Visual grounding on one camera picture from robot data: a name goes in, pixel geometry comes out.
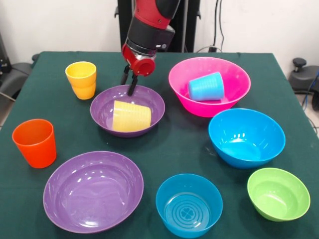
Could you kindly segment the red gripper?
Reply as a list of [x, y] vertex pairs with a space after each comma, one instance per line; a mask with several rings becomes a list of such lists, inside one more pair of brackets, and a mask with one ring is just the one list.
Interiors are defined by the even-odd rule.
[[133, 72], [132, 83], [128, 89], [127, 95], [132, 96], [138, 82], [138, 75], [148, 76], [154, 71], [156, 66], [156, 55], [143, 55], [142, 53], [134, 51], [126, 43], [122, 46], [122, 55], [124, 57], [124, 60], [128, 63], [128, 65], [124, 68], [120, 84], [126, 84], [128, 74], [131, 69]]

